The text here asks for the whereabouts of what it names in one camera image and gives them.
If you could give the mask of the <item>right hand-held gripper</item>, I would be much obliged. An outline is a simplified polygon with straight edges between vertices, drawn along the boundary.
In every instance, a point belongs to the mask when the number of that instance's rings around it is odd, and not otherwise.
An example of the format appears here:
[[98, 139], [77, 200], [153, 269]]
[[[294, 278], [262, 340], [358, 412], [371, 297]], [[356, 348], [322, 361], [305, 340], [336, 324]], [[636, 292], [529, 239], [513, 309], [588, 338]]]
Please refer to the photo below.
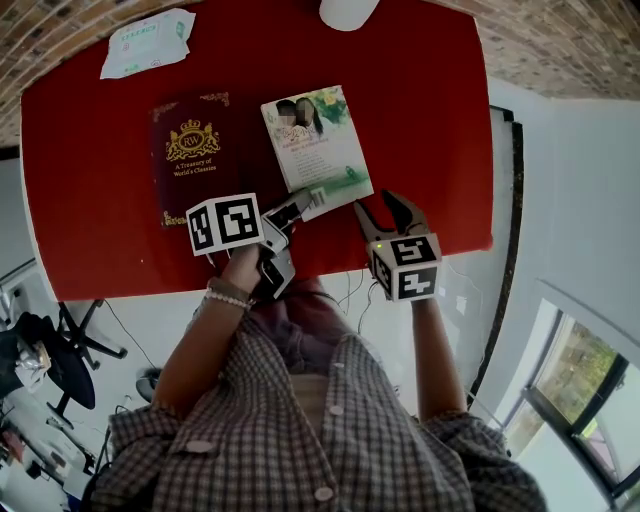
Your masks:
[[442, 253], [424, 212], [413, 202], [383, 189], [382, 199], [395, 228], [383, 228], [365, 204], [355, 201], [361, 232], [367, 236], [369, 268], [392, 302], [416, 301], [435, 294]]

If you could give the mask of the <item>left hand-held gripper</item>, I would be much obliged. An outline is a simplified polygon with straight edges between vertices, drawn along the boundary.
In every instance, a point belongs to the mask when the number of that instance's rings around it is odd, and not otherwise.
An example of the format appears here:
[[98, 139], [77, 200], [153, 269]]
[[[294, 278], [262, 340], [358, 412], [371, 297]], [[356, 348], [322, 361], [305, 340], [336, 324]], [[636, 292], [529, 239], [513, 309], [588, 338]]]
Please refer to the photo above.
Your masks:
[[289, 251], [291, 228], [311, 202], [308, 189], [265, 213], [259, 211], [254, 193], [208, 199], [186, 212], [193, 254], [231, 253], [237, 247], [259, 245], [258, 297], [276, 299], [295, 275]]

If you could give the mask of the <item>person's left hand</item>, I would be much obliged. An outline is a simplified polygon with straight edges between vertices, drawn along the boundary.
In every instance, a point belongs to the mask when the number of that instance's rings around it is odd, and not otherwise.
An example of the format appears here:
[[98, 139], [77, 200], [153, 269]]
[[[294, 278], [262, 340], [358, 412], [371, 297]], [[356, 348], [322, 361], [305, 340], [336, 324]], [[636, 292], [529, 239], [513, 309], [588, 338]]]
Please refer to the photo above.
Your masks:
[[251, 294], [261, 275], [258, 270], [260, 262], [260, 246], [250, 244], [237, 247], [221, 273], [221, 279], [239, 290]]

